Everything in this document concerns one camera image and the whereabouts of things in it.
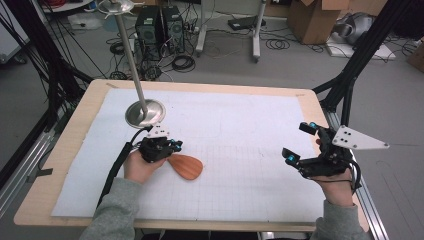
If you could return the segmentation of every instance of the gray floor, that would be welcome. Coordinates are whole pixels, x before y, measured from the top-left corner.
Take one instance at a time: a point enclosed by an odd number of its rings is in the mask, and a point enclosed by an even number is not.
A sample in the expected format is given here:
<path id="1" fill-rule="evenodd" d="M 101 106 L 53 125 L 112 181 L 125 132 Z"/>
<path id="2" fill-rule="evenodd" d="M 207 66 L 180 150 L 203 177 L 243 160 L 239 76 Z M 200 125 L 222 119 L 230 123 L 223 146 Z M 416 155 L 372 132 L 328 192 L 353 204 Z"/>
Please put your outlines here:
<path id="1" fill-rule="evenodd" d="M 212 19 L 208 26 L 228 30 L 224 19 Z M 267 21 L 269 30 L 284 27 L 284 20 Z M 105 40 L 116 36 L 117 31 L 113 27 L 111 30 L 115 32 L 101 28 L 75 35 L 103 71 L 108 69 L 112 56 Z M 250 38 L 208 33 L 205 53 L 195 58 L 196 69 L 190 73 L 169 74 L 175 82 L 311 89 L 337 76 L 348 61 L 330 57 L 326 51 L 316 53 L 297 43 L 291 43 L 286 50 L 270 50 L 265 47 L 265 41 L 261 41 L 261 58 L 256 64 L 251 42 Z M 388 45 L 391 50 L 400 49 L 397 45 Z M 70 48 L 82 71 L 99 75 L 76 44 L 70 44 Z M 395 54 L 395 61 L 371 61 L 360 75 L 353 95 L 350 127 L 391 143 L 389 150 L 355 152 L 390 239 L 422 239 L 424 73 L 406 63 L 400 52 Z M 3 166 L 44 112 L 46 104 L 41 83 L 30 64 L 8 64 L 0 66 L 0 71 L 3 149 L 0 166 Z M 160 81 L 171 79 L 163 75 Z M 77 239 L 82 228 L 14 225 L 13 216 L 29 188 L 30 184 L 24 186 L 0 220 L 2 239 Z"/>

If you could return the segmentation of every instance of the gray sleeve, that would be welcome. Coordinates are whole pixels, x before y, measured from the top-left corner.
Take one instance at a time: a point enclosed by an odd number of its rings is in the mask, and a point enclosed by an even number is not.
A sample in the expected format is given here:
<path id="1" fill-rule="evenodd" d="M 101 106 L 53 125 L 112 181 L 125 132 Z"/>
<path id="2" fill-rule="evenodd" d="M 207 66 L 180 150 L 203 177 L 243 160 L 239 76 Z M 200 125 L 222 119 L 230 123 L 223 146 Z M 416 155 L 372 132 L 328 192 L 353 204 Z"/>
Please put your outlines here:
<path id="1" fill-rule="evenodd" d="M 96 209 L 93 221 L 80 239 L 134 239 L 140 184 L 115 178 L 108 195 Z"/>
<path id="2" fill-rule="evenodd" d="M 358 206 L 340 207 L 324 201 L 324 216 L 316 221 L 310 240 L 369 240 L 359 225 Z"/>

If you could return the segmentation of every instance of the metal disc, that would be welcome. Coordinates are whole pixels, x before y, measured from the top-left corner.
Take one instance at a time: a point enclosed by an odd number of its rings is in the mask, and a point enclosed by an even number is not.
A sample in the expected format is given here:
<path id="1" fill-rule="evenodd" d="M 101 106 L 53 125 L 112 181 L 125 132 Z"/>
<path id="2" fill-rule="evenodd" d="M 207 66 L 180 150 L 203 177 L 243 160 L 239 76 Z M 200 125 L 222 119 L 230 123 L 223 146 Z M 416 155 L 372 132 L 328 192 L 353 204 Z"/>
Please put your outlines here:
<path id="1" fill-rule="evenodd" d="M 134 128 L 143 128 L 152 126 L 161 122 L 166 115 L 165 106 L 153 99 L 146 99 L 147 114 L 143 119 L 143 111 L 139 101 L 133 103 L 125 113 L 125 120 Z"/>

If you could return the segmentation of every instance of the human hand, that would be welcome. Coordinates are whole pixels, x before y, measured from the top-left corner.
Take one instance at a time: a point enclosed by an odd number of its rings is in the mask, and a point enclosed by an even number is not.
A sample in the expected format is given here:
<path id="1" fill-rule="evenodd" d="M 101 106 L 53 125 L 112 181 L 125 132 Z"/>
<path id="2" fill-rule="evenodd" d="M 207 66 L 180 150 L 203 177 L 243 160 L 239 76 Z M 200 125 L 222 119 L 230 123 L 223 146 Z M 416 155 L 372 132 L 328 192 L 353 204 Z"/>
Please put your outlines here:
<path id="1" fill-rule="evenodd" d="M 321 186 L 325 198 L 331 204 L 341 207 L 353 206 L 350 169 L 346 169 L 342 174 L 330 177 L 311 177 L 311 180 Z"/>
<path id="2" fill-rule="evenodd" d="M 154 163 L 148 163 L 143 159 L 140 151 L 134 151 L 124 162 L 124 178 L 143 184 L 166 160 L 164 158 Z"/>

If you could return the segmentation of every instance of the wooden spatula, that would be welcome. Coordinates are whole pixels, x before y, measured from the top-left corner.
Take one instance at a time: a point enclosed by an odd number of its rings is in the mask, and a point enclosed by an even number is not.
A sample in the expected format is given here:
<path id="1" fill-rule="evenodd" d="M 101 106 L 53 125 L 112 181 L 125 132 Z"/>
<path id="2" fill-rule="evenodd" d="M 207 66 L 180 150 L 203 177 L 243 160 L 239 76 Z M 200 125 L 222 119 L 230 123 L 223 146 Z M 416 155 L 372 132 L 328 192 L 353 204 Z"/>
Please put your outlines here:
<path id="1" fill-rule="evenodd" d="M 168 157 L 168 162 L 181 177 L 187 180 L 196 179 L 203 170 L 203 164 L 199 159 L 186 155 L 172 154 Z"/>

